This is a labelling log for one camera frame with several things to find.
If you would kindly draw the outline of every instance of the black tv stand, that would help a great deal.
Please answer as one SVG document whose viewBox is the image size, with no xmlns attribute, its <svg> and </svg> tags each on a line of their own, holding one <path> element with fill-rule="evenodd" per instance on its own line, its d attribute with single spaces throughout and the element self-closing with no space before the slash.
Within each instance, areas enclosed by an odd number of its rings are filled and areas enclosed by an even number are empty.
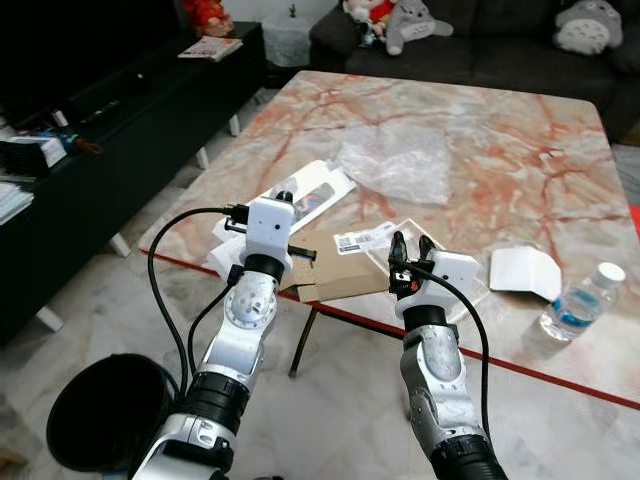
<svg viewBox="0 0 640 480">
<path fill-rule="evenodd" d="M 94 121 L 71 125 L 104 153 L 62 159 L 31 187 L 31 206 L 0 226 L 0 343 L 33 318 L 264 84 L 260 24 L 237 22 L 231 36 L 244 45 L 210 63 L 176 58 L 194 41 L 185 33 L 150 57 L 145 88 L 127 92 Z"/>
</svg>

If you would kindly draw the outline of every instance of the red table edge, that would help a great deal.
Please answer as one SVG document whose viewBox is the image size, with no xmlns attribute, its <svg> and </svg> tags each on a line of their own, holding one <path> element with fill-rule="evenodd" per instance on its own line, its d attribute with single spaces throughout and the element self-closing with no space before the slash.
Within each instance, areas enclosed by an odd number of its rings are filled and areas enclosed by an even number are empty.
<svg viewBox="0 0 640 480">
<path fill-rule="evenodd" d="M 148 255 L 149 251 L 144 249 L 144 248 L 139 248 L 139 250 L 145 254 Z M 203 272 L 203 273 L 207 273 L 209 275 L 213 275 L 215 277 L 219 277 L 219 275 L 208 268 L 205 267 L 201 267 L 198 265 L 193 265 L 187 262 L 183 262 L 181 260 L 176 260 L 170 257 L 166 257 L 164 255 L 160 255 L 157 254 L 155 255 L 155 258 L 159 258 L 161 260 L 164 260 L 166 262 L 169 263 L 173 263 L 174 265 L 179 265 L 181 267 L 185 267 L 185 268 L 190 268 L 192 270 L 197 270 L 199 272 Z M 285 292 L 281 292 L 279 294 L 279 296 L 284 297 L 284 298 L 288 298 L 289 300 L 294 300 L 294 301 L 300 301 L 299 298 L 297 297 L 297 295 L 293 295 L 290 293 L 285 293 Z M 345 317 L 347 319 L 350 319 L 353 323 L 358 324 L 358 325 L 362 325 L 365 327 L 369 327 L 372 328 L 373 330 L 379 330 L 382 331 L 384 333 L 389 334 L 390 336 L 393 336 L 395 338 L 402 338 L 404 337 L 404 335 L 406 334 L 406 332 L 398 327 L 394 327 L 392 325 L 388 325 L 386 323 L 382 323 L 382 322 L 377 322 L 375 320 L 371 320 L 370 318 L 366 318 L 366 317 L 362 317 L 360 315 L 357 315 L 355 313 L 351 313 L 351 312 L 346 312 L 344 310 L 340 310 L 338 308 L 335 307 L 331 307 L 329 305 L 324 305 L 320 302 L 309 302 L 306 303 L 305 305 L 309 305 L 312 308 L 315 308 L 316 310 L 318 310 L 320 313 L 324 313 L 327 314 L 329 316 L 336 316 L 336 317 Z M 482 353 L 476 352 L 474 350 L 469 350 L 467 348 L 463 348 L 460 347 L 460 351 L 471 358 L 474 358 L 476 360 L 482 360 Z M 542 372 L 538 372 L 537 370 L 533 370 L 527 367 L 523 367 L 521 365 L 516 365 L 515 363 L 511 363 L 511 362 L 507 362 L 505 360 L 500 360 L 499 358 L 495 358 L 495 357 L 489 357 L 489 363 L 491 363 L 492 365 L 495 365 L 496 367 L 501 367 L 504 368 L 506 370 L 510 370 L 512 372 L 516 372 L 516 373 L 520 373 L 521 375 L 526 375 L 532 378 L 536 378 L 538 380 L 541 380 L 543 382 L 547 382 L 547 383 L 551 383 L 553 385 L 558 385 L 559 387 L 564 387 L 567 388 L 569 390 L 574 390 L 576 392 L 579 393 L 583 393 L 585 395 L 589 395 L 591 397 L 595 397 L 595 398 L 599 398 L 600 400 L 604 400 L 607 402 L 611 402 L 611 403 L 615 403 L 618 405 L 622 405 L 623 407 L 628 407 L 628 408 L 632 408 L 634 410 L 640 410 L 640 402 L 636 402 L 634 400 L 629 400 L 627 398 L 623 398 L 623 397 L 618 397 L 617 395 L 612 395 L 610 393 L 606 393 L 606 392 L 602 392 L 600 390 L 596 390 L 594 388 L 591 387 L 587 387 L 585 385 L 581 385 L 579 383 L 574 383 L 574 382 L 570 382 L 568 380 L 564 380 L 562 378 L 558 378 L 558 377 L 554 377 L 552 375 L 548 375 L 546 373 L 542 373 Z"/>
</svg>

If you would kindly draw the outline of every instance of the cardboard box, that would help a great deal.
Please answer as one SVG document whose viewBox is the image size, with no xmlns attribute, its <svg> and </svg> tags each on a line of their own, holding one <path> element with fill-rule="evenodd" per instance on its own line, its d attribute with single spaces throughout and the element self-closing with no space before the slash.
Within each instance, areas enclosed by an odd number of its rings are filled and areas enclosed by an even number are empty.
<svg viewBox="0 0 640 480">
<path fill-rule="evenodd" d="M 405 218 L 391 219 L 394 224 Z M 302 302 L 333 300 L 389 288 L 389 279 L 363 252 L 340 254 L 334 235 L 371 230 L 384 223 L 345 225 L 333 230 L 300 231 L 291 238 L 297 247 L 316 250 L 315 262 L 294 257 L 293 275 L 284 278 L 283 288 L 296 286 Z"/>
</svg>

